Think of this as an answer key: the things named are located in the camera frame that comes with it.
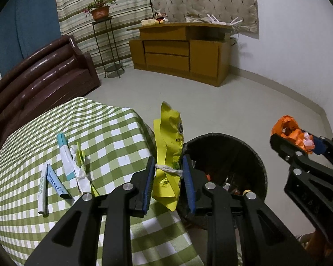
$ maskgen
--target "toothpaste tube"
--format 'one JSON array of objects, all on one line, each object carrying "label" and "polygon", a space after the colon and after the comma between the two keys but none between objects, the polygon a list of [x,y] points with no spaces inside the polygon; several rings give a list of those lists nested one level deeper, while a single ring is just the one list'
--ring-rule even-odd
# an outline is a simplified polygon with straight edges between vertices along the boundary
[{"label": "toothpaste tube", "polygon": [[38,185],[38,214],[46,213],[46,178],[47,178],[47,162],[41,166],[41,177]]},{"label": "toothpaste tube", "polygon": [[47,180],[53,186],[53,188],[57,191],[58,195],[63,199],[70,199],[67,189],[65,189],[62,182],[60,182],[57,174],[52,169],[50,164],[47,165]]},{"label": "toothpaste tube", "polygon": [[68,181],[75,178],[74,174],[74,164],[73,158],[70,153],[67,139],[65,139],[64,133],[59,133],[57,135],[58,146],[60,151],[60,156],[62,158],[63,168],[65,172],[65,177]]}]

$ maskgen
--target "tiled floor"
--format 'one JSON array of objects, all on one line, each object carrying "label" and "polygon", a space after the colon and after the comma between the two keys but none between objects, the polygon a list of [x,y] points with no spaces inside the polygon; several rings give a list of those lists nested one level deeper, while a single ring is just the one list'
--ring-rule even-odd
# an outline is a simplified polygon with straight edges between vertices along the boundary
[{"label": "tiled floor", "polygon": [[[226,133],[248,143],[261,157],[267,170],[265,202],[294,234],[313,227],[283,192],[288,164],[270,148],[270,131],[283,115],[295,117],[300,127],[326,135],[320,116],[303,104],[264,85],[239,76],[229,76],[215,88],[165,74],[127,68],[118,78],[102,78],[102,86],[87,98],[135,111],[152,128],[160,118],[161,104],[168,102],[181,112],[185,141],[209,132]],[[324,157],[313,159],[327,163]]]}]

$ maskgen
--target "mickey mouse plush toy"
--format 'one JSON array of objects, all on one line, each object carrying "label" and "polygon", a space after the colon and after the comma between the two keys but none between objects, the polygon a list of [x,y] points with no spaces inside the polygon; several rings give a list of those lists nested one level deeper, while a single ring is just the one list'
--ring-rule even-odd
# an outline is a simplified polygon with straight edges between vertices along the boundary
[{"label": "mickey mouse plush toy", "polygon": [[155,12],[154,19],[155,19],[155,24],[162,24],[164,22],[168,22],[166,13]]}]

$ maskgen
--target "orange plastic bag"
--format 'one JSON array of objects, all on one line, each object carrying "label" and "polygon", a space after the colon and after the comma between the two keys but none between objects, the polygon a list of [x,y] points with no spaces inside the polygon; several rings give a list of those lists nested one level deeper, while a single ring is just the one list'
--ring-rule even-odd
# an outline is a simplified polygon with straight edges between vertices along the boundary
[{"label": "orange plastic bag", "polygon": [[311,150],[315,148],[313,136],[308,134],[308,132],[303,132],[296,120],[288,115],[282,116],[279,121],[276,122],[271,130],[271,135],[272,134],[280,135],[308,154],[311,154]]}]

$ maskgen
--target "potted plant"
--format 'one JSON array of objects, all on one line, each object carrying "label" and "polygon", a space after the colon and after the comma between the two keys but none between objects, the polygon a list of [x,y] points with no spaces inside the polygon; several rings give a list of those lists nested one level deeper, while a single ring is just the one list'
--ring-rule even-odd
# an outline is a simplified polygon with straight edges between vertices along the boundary
[{"label": "potted plant", "polygon": [[93,15],[93,18],[95,21],[105,18],[109,16],[109,6],[110,4],[112,8],[114,8],[114,5],[117,5],[116,1],[113,0],[94,0],[88,7],[84,9],[85,17],[88,16],[88,14]]}]

